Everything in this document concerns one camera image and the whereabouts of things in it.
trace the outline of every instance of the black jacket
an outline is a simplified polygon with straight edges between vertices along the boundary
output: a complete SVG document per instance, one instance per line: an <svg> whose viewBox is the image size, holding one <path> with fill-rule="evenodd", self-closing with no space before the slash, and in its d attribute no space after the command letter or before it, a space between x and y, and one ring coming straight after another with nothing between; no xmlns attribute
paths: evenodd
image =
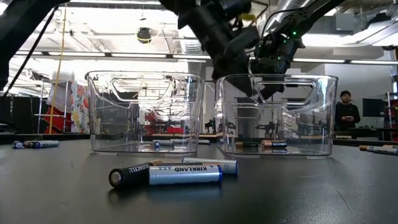
<svg viewBox="0 0 398 224"><path fill-rule="evenodd" d="M349 122L349 121L342 121L341 118L344 116L353 116L354 121ZM359 112L358 108L355 105L347 104L344 105L340 102L337 103L336 105L336 130L337 131L345 131L348 128L355 128L355 123L358 123L361 121L361 118L359 117Z"/></svg>

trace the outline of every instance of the man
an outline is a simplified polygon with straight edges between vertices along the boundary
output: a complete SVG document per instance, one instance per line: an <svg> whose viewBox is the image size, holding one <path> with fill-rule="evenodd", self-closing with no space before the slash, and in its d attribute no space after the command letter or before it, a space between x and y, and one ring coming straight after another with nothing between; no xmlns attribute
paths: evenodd
<svg viewBox="0 0 398 224"><path fill-rule="evenodd" d="M346 131L355 128L355 123L361 121L358 108L351 102L351 93L347 90L340 93L341 102L336 105L336 131Z"/></svg>

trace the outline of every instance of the dark gray table surface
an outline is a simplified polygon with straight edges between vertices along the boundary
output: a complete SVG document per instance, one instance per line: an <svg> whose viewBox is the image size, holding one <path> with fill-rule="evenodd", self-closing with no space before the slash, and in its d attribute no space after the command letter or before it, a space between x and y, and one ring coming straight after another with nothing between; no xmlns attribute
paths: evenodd
<svg viewBox="0 0 398 224"><path fill-rule="evenodd" d="M327 159L237 157L217 185L117 193L109 171L151 160L59 148L0 146L0 223L397 223L398 157L335 146ZM215 146L197 157L224 158ZM163 157L177 162L181 157Z"/></svg>

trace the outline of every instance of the transparent storage bin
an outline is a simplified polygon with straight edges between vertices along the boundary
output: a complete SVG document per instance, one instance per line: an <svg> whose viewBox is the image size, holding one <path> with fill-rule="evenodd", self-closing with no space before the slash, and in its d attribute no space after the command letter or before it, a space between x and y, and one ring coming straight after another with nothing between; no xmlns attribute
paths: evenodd
<svg viewBox="0 0 398 224"><path fill-rule="evenodd" d="M87 74L91 148L106 152L196 152L205 81L188 73Z"/></svg>
<svg viewBox="0 0 398 224"><path fill-rule="evenodd" d="M245 82L251 85L250 97L235 87L236 83ZM216 85L215 108L216 125L220 126L219 147L232 154L329 156L337 82L337 77L326 75L229 75L220 78ZM267 88L281 91L267 98L260 94ZM263 140L286 142L287 147L263 145Z"/></svg>

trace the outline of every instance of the computer monitor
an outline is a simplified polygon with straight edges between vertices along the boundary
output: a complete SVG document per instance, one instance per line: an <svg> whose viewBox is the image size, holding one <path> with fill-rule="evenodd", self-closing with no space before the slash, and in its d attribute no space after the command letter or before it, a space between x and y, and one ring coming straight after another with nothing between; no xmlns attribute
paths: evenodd
<svg viewBox="0 0 398 224"><path fill-rule="evenodd" d="M384 117L386 102L380 99L363 99L362 116L364 117Z"/></svg>

